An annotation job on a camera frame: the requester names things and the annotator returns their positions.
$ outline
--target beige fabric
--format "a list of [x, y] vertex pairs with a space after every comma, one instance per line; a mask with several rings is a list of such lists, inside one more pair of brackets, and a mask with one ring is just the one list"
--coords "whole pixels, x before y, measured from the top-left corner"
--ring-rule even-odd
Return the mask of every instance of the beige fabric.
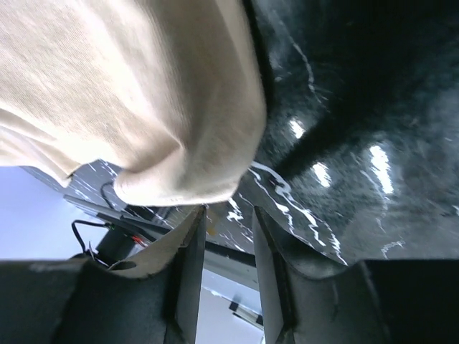
[[223, 201], [265, 106], [239, 0], [0, 0], [0, 165], [122, 168], [138, 205]]

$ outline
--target black cable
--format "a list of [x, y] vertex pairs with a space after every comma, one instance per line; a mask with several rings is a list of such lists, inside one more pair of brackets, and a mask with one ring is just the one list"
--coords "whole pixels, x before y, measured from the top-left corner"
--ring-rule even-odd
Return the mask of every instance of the black cable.
[[95, 222], [89, 222], [89, 221], [83, 221], [83, 220], [74, 220], [72, 222], [73, 234], [77, 238], [78, 243], [80, 243], [81, 250], [83, 251], [83, 254], [86, 253], [86, 245], [85, 245], [85, 242], [83, 241], [83, 239], [81, 238], [80, 233], [78, 232], [77, 224], [85, 224], [86, 226], [105, 227], [105, 228], [108, 226], [107, 224], [96, 224]]
[[112, 203], [110, 202], [110, 200], [108, 199], [107, 195], [105, 194], [105, 191], [104, 191], [104, 188], [106, 186], [113, 186], [113, 182], [112, 181], [108, 181], [107, 183], [103, 184], [101, 187], [100, 187], [100, 195], [102, 196], [103, 200], [106, 202], [106, 204], [108, 205], [108, 208], [112, 209], [112, 210], [115, 210], [115, 207], [112, 205]]

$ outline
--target red wire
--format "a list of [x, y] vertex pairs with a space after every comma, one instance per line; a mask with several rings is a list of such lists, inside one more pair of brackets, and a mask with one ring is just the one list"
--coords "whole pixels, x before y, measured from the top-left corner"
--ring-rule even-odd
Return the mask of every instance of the red wire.
[[137, 244], [141, 245], [142, 247], [146, 247], [147, 245], [142, 241], [141, 238], [138, 236], [133, 235], [132, 240], [135, 241]]

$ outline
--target black marble surface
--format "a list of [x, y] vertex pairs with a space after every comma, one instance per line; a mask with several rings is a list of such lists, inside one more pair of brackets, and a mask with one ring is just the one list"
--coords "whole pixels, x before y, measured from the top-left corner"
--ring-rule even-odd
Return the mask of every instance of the black marble surface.
[[[208, 239], [253, 252], [255, 204], [344, 264], [459, 257], [459, 3], [245, 4], [268, 126], [236, 194], [210, 206]], [[117, 172], [84, 166], [70, 192], [103, 205]]]

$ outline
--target white wall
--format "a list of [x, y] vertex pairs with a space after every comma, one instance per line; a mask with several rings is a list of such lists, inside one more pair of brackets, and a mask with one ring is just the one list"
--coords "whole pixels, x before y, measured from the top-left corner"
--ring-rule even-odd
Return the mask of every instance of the white wall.
[[[0, 259], [68, 259], [81, 248], [70, 224], [94, 221], [62, 194], [17, 167], [0, 167]], [[96, 247], [104, 228], [79, 226]]]
[[230, 301], [201, 290], [197, 344], [261, 344], [263, 332], [232, 314]]

